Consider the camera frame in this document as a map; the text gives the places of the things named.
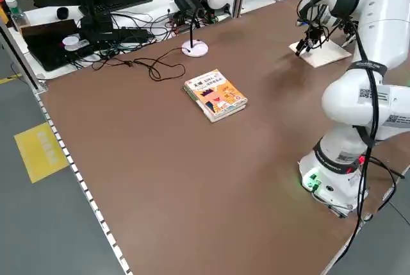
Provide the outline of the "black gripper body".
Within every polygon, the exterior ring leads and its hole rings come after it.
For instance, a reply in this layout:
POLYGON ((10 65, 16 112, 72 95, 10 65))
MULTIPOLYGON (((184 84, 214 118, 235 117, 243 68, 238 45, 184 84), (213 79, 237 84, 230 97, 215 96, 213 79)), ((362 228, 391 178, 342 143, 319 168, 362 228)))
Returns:
POLYGON ((355 32, 356 24, 355 24, 355 22, 342 22, 340 24, 340 29, 345 34, 344 42, 351 43, 351 41, 356 39, 356 32, 355 32))
POLYGON ((311 41, 312 43, 317 43, 322 39, 324 35, 324 28, 322 26, 308 25, 305 31, 305 42, 311 41))

